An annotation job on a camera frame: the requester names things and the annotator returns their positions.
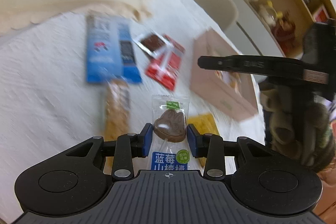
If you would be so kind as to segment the red wafer packet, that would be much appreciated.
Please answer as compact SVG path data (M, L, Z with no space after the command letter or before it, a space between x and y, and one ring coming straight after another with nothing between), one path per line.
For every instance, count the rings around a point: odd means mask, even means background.
M164 35L163 38L170 42L171 46L157 59L152 59L147 66L145 75L173 92L179 76L185 48L167 35Z

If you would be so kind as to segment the brown granola bar packet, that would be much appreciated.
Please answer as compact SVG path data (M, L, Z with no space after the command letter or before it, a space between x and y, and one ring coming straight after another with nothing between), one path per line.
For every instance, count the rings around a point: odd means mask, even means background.
M105 141L115 141L129 132L129 85L120 79L108 82L105 100Z

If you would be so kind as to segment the yellow snack packet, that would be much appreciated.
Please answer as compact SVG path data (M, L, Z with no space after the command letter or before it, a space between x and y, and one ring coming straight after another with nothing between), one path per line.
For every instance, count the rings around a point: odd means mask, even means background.
M211 113L201 114L188 119L188 123L193 124L200 134L219 135L214 117ZM201 157L199 160L201 167L205 167L206 159Z

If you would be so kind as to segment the blue snack packet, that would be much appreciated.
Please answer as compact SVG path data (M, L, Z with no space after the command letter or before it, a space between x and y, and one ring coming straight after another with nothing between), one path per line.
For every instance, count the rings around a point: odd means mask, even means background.
M86 79L91 84L113 79L142 83L129 19L98 13L87 16L86 66Z

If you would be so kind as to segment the pink cardboard box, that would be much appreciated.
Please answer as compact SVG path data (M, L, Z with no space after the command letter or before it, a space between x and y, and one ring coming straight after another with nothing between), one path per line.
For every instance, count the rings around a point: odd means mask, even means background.
M190 90L229 117L243 121L259 113L251 75L209 71L198 66L201 56L230 56L237 51L212 28L194 40Z

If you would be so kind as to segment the brown lollipop blue label packet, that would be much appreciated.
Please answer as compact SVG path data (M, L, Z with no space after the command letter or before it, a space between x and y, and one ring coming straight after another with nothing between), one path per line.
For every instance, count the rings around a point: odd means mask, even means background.
M152 97L153 140L150 148L150 169L188 170L190 151L187 144L188 98Z

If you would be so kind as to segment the round rice cracker packet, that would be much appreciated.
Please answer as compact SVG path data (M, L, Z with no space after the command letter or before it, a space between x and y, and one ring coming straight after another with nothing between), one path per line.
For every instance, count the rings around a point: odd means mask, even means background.
M241 94L241 79L240 75L236 72L215 71L217 77L232 88L236 94Z

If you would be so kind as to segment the small chocolate square packet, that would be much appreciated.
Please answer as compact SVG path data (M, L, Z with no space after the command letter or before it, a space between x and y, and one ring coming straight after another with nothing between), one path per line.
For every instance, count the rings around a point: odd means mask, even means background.
M142 51L154 59L159 58L172 47L171 42L153 31L140 34L133 41Z

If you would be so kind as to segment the beige dining chair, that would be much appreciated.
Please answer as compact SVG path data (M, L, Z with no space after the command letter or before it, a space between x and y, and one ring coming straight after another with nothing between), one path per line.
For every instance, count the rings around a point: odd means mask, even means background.
M222 31L233 26L239 11L232 0L194 0L218 24Z

